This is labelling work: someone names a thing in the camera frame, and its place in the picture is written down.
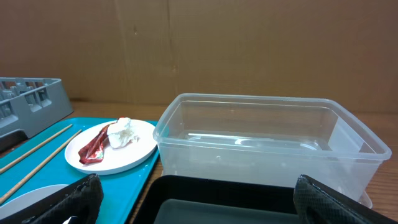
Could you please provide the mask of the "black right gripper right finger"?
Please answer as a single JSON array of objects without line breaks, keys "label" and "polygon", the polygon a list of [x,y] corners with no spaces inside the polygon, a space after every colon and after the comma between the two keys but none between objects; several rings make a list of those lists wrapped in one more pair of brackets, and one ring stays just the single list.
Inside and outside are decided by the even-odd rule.
[{"label": "black right gripper right finger", "polygon": [[294,205],[301,223],[397,224],[307,175],[297,179]]}]

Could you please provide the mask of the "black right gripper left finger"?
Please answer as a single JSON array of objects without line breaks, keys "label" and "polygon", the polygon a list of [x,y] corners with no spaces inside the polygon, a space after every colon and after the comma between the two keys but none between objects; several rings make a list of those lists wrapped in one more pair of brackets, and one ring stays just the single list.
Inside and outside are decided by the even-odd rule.
[{"label": "black right gripper left finger", "polygon": [[27,208],[6,216],[1,219],[1,223],[57,224],[71,218],[73,223],[94,224],[103,198],[99,176],[90,174]]}]

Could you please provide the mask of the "red snack wrapper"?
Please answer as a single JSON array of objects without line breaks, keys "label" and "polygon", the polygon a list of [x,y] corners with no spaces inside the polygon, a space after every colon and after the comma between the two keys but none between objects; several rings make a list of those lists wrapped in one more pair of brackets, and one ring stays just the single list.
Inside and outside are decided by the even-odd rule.
[{"label": "red snack wrapper", "polygon": [[108,128],[106,125],[101,131],[83,148],[78,151],[79,162],[83,165],[101,162],[104,159],[104,142],[108,138]]}]

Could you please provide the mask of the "large white plate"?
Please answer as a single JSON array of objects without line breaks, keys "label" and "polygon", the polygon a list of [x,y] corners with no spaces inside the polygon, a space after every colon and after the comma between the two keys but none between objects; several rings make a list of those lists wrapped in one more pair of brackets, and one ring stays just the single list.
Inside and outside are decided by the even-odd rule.
[{"label": "large white plate", "polygon": [[65,148],[65,160],[80,172],[98,175],[110,175],[132,169],[144,162],[154,151],[157,145],[152,133],[153,124],[147,121],[134,120],[138,142],[130,142],[125,147],[114,149],[106,141],[104,144],[104,159],[101,162],[83,165],[79,162],[78,151],[87,145],[107,124],[113,121],[102,122],[90,128],[86,128],[77,137],[71,140]]}]

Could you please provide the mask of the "wooden chopstick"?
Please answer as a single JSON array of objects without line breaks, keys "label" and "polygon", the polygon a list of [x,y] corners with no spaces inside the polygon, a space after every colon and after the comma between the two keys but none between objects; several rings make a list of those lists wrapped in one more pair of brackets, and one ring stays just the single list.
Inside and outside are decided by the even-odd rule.
[{"label": "wooden chopstick", "polygon": [[7,191],[1,197],[1,205],[8,200],[15,192],[17,192],[28,180],[30,180],[39,170],[41,170],[47,163],[49,163],[60,151],[62,151],[75,137],[77,137],[82,130],[78,130],[74,135],[67,139],[61,146],[56,148],[46,159],[44,159],[37,167],[30,171],[23,179],[21,179],[13,188]]},{"label": "wooden chopstick", "polygon": [[64,127],[57,133],[53,134],[52,136],[50,136],[49,138],[47,138],[46,140],[44,140],[37,146],[33,147],[31,150],[29,150],[26,153],[24,153],[23,155],[19,156],[17,159],[8,163],[8,165],[1,168],[1,174],[3,174],[5,171],[9,170],[11,167],[15,166],[16,164],[18,164],[20,161],[24,160],[26,157],[28,157],[29,155],[31,155],[32,153],[34,153],[35,151],[37,151],[38,149],[40,149],[41,147],[43,147],[44,145],[46,145],[47,143],[49,143],[50,141],[52,141],[53,139],[55,139],[56,137],[61,135],[62,133],[64,133],[66,130],[70,129],[72,126],[73,126],[72,124],[69,124],[68,126]]}]

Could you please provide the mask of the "small pink-white plate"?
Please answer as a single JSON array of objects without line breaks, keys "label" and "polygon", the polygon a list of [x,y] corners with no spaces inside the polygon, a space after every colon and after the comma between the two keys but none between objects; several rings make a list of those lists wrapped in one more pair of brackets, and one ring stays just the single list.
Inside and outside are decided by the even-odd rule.
[{"label": "small pink-white plate", "polygon": [[67,187],[67,184],[49,185],[20,195],[12,199],[10,202],[1,205],[1,219],[11,216],[44,199],[45,197],[48,197],[49,195],[52,195],[55,192],[64,189],[65,187]]}]

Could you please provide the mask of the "white tissue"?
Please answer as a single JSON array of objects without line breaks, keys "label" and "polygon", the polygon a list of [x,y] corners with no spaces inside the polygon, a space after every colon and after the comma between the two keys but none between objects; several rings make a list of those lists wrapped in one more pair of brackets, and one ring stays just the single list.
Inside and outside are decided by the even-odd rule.
[{"label": "white tissue", "polygon": [[130,118],[119,118],[115,123],[110,124],[107,130],[110,146],[115,149],[125,147],[130,142],[138,142],[139,135],[136,133],[136,126]]}]

